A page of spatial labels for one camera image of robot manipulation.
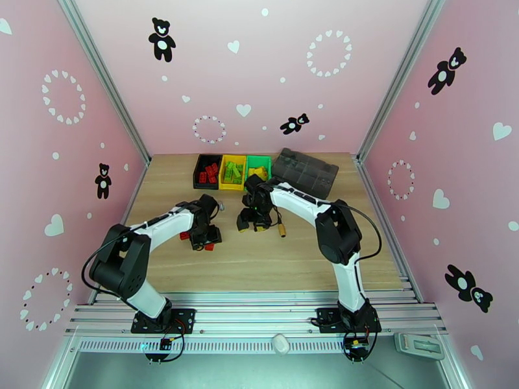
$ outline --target black container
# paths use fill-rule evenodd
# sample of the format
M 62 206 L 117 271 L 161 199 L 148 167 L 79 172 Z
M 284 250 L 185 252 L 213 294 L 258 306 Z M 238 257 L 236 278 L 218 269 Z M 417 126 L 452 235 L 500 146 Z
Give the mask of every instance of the black container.
M 218 172 L 220 171 L 220 165 L 222 164 L 221 155 L 199 155 L 195 171 L 193 171 L 193 188 L 194 189 L 218 189 L 219 177 L 218 172 L 216 174 L 216 183 L 199 183 L 199 176 L 202 171 L 206 170 L 207 166 L 216 163 L 218 165 Z
M 339 167 L 320 159 L 283 148 L 272 165 L 272 176 L 311 196 L 326 199 Z

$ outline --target wooden surface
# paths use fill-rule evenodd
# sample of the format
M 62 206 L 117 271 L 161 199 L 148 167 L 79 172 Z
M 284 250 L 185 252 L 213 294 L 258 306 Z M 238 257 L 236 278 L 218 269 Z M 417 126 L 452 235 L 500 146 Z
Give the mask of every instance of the wooden surface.
M 312 154 L 338 165 L 339 173 L 328 200 L 343 199 L 364 211 L 376 223 L 374 210 L 362 181 L 348 154 Z M 193 189 L 193 169 L 197 155 L 155 155 L 130 212 L 127 224 L 137 224 L 170 210 L 176 203 L 198 199 L 203 193 L 221 200 L 225 210 L 213 220 L 223 242 L 214 251 L 193 251 L 189 241 L 168 240 L 150 256 L 147 278 L 160 292 L 175 291 L 267 291 L 336 290 L 331 264 L 317 246 L 315 228 L 305 220 L 281 209 L 287 237 L 277 228 L 254 233 L 236 229 L 236 218 L 244 207 L 243 191 Z M 370 224 L 356 216 L 361 228 L 361 255 L 377 248 Z M 400 289 L 400 280 L 391 253 L 385 244 L 382 253 L 361 262 L 364 288 Z

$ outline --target black teddy bear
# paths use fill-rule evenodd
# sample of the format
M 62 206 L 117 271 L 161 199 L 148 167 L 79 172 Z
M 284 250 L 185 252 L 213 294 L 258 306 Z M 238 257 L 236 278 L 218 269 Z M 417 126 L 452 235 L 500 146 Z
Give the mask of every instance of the black teddy bear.
M 431 77 L 427 86 L 430 88 L 434 86 L 431 93 L 436 95 L 439 91 L 443 89 L 445 84 L 451 86 L 454 81 L 454 76 L 456 75 L 455 70 L 463 65 L 466 62 L 466 56 L 461 50 L 460 47 L 454 50 L 454 53 L 450 57 L 449 61 L 446 60 L 438 63 L 438 71 Z
M 306 116 L 306 114 L 301 114 L 299 118 L 290 117 L 288 118 L 288 122 L 284 123 L 280 126 L 280 129 L 283 130 L 283 134 L 290 134 L 292 132 L 299 132 L 301 130 L 301 126 L 309 123 L 310 120 Z
M 152 18 L 152 22 L 155 33 L 151 34 L 148 40 L 154 44 L 155 58 L 161 60 L 162 55 L 164 55 L 164 60 L 171 62 L 171 59 L 173 59 L 171 49 L 175 48 L 176 44 L 175 41 L 168 36 L 169 22 L 158 18 Z
M 110 166 L 103 163 L 99 164 L 99 175 L 95 179 L 97 184 L 97 198 L 108 198 L 108 187 L 112 184 L 112 180 L 108 176 Z
M 447 283 L 457 290 L 458 297 L 463 301 L 474 301 L 485 313 L 489 311 L 490 303 L 494 300 L 491 293 L 476 287 L 476 280 L 470 271 L 463 274 L 456 266 L 448 265 L 452 275 L 445 274 Z

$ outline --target yellow connector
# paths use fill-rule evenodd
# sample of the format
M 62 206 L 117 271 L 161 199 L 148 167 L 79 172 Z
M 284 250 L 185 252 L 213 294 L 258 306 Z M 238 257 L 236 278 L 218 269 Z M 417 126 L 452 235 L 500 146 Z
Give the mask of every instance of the yellow connector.
M 285 229 L 285 225 L 279 224 L 278 231 L 280 232 L 281 237 L 287 237 L 287 230 Z

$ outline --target yellow bin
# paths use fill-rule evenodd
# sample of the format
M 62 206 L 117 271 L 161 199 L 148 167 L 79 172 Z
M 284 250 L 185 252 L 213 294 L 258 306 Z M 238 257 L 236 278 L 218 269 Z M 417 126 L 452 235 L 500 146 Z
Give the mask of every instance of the yellow bin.
M 234 162 L 237 165 L 243 165 L 243 171 L 241 172 L 241 183 L 225 183 L 223 182 L 225 175 L 225 168 L 227 167 L 227 162 Z M 246 155 L 224 155 L 222 157 L 222 163 L 220 165 L 220 173 L 219 173 L 219 188 L 223 191 L 242 191 L 243 184 L 245 183 L 245 167 L 247 164 L 247 156 Z

